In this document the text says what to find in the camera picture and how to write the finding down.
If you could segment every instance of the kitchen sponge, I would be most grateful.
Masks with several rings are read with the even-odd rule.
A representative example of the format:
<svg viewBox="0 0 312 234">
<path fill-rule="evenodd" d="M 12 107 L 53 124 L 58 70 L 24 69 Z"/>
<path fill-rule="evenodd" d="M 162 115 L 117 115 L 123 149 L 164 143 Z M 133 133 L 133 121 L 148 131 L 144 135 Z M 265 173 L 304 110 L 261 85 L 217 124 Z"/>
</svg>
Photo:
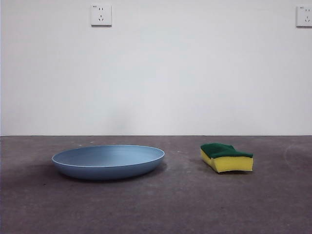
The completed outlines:
<svg viewBox="0 0 312 234">
<path fill-rule="evenodd" d="M 239 152 L 232 145 L 212 143 L 200 148 L 203 160 L 216 172 L 253 170 L 253 154 Z"/>
</svg>

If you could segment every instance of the wall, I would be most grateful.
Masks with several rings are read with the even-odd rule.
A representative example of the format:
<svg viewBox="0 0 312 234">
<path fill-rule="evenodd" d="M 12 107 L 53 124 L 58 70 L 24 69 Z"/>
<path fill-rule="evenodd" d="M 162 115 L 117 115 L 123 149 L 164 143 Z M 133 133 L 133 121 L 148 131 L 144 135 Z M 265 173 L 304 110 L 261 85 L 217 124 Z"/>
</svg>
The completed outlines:
<svg viewBox="0 0 312 234">
<path fill-rule="evenodd" d="M 312 134 L 309 0 L 99 2 L 1 1 L 3 135 Z"/>
</svg>

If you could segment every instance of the electrical outlet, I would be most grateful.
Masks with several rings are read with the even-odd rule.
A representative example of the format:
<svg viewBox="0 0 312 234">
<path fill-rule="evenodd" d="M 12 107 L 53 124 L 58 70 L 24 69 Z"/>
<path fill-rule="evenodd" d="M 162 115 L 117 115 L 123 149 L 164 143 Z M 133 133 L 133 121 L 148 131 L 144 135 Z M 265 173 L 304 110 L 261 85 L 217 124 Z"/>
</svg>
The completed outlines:
<svg viewBox="0 0 312 234">
<path fill-rule="evenodd" d="M 92 26 L 112 25 L 112 6 L 107 4 L 93 4 L 90 7 Z"/>
<path fill-rule="evenodd" d="M 297 27 L 312 27 L 312 5 L 297 6 Z"/>
</svg>

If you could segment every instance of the concrete floor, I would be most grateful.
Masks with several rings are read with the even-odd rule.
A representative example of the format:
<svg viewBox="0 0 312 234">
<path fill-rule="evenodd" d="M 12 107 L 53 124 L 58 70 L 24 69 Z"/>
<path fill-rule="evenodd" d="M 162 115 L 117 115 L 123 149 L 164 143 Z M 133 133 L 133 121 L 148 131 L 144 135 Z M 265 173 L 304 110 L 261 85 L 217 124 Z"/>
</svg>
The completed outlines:
<svg viewBox="0 0 312 234">
<path fill-rule="evenodd" d="M 253 172 L 215 173 L 203 143 L 254 153 Z M 153 172 L 119 181 L 59 174 L 52 155 L 102 144 L 165 151 Z M 311 234 L 312 136 L 1 137 L 3 234 Z"/>
</svg>

